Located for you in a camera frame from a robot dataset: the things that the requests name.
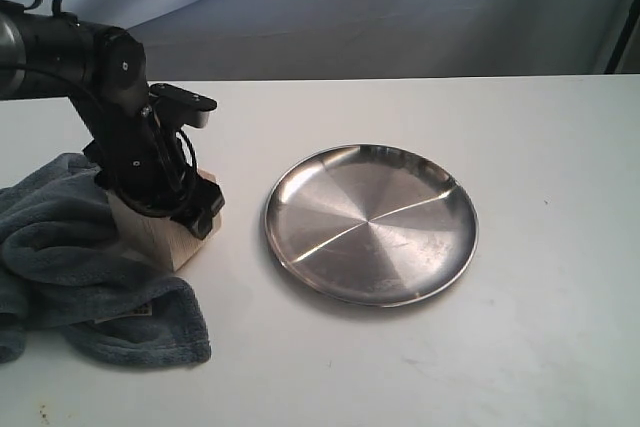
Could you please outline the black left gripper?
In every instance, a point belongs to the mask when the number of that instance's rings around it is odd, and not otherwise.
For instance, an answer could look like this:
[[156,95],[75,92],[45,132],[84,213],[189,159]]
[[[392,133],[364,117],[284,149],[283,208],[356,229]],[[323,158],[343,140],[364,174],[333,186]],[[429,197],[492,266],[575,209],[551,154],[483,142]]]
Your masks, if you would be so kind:
[[204,240],[224,206],[221,188],[198,172],[195,148],[182,128],[163,127],[156,115],[134,122],[131,137],[105,147],[96,140],[84,155],[101,168],[96,182],[130,209],[151,218],[184,218],[190,234]]

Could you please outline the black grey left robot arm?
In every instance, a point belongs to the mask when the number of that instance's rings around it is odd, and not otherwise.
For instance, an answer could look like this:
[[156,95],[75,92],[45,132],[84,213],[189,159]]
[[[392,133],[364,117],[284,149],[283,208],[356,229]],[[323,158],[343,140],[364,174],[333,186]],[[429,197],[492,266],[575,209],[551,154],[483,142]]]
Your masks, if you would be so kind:
[[82,22],[63,0],[1,2],[1,97],[66,97],[92,136],[84,155],[96,184],[149,218],[168,218],[202,240],[225,204],[198,172],[183,131],[203,128],[215,100],[150,84],[142,43],[125,29]]

